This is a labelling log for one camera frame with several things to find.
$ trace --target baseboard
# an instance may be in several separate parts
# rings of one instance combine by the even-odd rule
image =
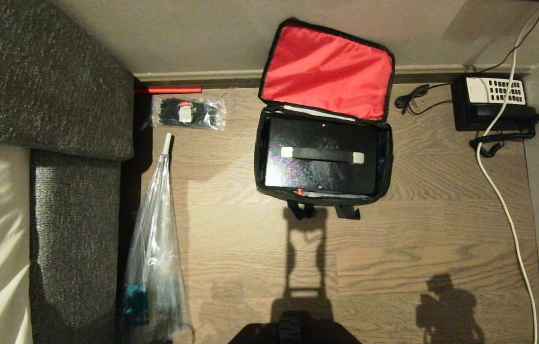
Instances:
[[[403,65],[394,69],[395,83],[446,82],[463,73],[492,67],[492,65]],[[508,73],[510,65],[494,68],[494,74]],[[533,70],[532,65],[518,66],[518,75],[526,75]],[[258,87],[262,69],[251,70],[217,70],[208,72],[174,72],[174,73],[136,73],[134,76],[143,84],[151,85],[200,85],[205,88],[223,87]]]

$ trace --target telephone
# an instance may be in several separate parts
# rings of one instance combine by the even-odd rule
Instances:
[[[481,149],[483,157],[493,157],[505,145],[505,140],[525,140],[535,137],[535,124],[539,122],[539,113],[527,105],[524,84],[521,79],[512,81],[507,94],[508,78],[493,76],[461,76],[451,84],[454,123],[458,131],[486,130],[496,117],[505,99],[507,106],[496,122],[494,130],[518,130],[519,133],[499,133],[477,137],[469,142],[477,149],[479,142],[496,142],[492,148]]]

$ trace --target bag handle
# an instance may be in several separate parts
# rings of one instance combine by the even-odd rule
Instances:
[[[302,218],[312,218],[314,212],[314,206],[312,204],[304,204],[304,209],[299,207],[299,204],[295,201],[287,201],[288,207],[291,208],[293,214],[297,220]]]
[[[360,220],[360,210],[354,209],[353,205],[336,205],[335,211],[337,217],[347,218],[348,220]]]

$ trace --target open bag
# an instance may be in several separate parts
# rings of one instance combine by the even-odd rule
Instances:
[[[256,133],[257,189],[286,200],[300,219],[314,205],[359,219],[354,206],[377,201],[390,185],[393,76],[384,46],[295,18],[282,22],[259,89],[267,106]]]

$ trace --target gray couch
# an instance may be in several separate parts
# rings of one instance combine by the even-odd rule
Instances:
[[[33,339],[115,341],[133,78],[43,0],[0,0],[0,143],[32,148]]]

